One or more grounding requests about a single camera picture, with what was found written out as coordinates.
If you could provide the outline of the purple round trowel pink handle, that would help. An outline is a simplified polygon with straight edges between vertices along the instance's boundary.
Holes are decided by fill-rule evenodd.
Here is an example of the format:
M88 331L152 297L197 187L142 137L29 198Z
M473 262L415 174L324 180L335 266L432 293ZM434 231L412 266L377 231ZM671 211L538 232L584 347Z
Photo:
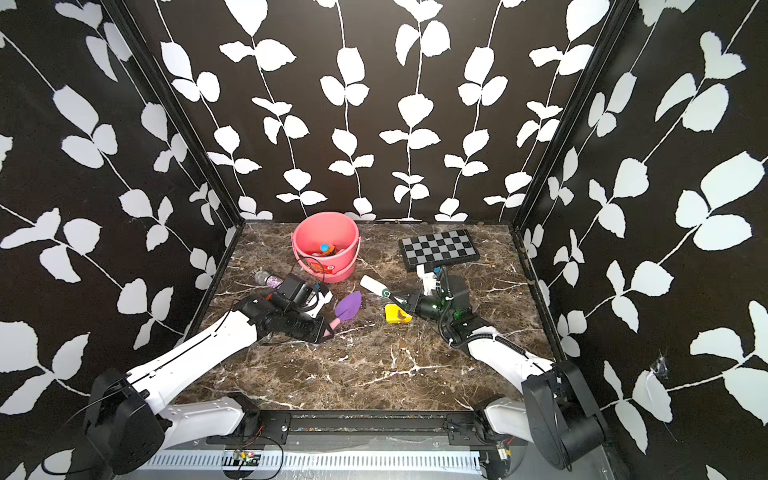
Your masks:
M330 328L335 331L343 322L356 317L362 305L362 295L359 291L344 297L335 307L335 318L330 322Z

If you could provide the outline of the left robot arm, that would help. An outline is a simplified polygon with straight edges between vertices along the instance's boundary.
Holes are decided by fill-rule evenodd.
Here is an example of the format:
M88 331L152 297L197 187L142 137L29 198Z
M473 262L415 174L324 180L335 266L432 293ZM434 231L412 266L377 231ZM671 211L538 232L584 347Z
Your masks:
M320 312L332 298L326 284L289 274L276 287L236 301L219 320L171 351L126 373L105 371L79 411L84 436L100 459L93 466L68 468L65 475L130 473L161 450L208 437L239 450L271 442L269 424L242 393L189 405L174 401L213 367L272 333L314 344L331 339L333 328Z

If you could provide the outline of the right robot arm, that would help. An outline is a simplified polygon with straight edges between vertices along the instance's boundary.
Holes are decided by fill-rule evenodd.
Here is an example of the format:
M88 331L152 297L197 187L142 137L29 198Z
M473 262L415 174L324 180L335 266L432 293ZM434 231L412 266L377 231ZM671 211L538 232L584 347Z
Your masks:
M523 396L521 405L499 399L481 409L494 434L535 445L558 470L608 439L607 422L574 363L539 357L503 337L473 311L462 278L430 274L425 283L424 293L392 295L392 302L408 315L433 321L449 347L484 363Z

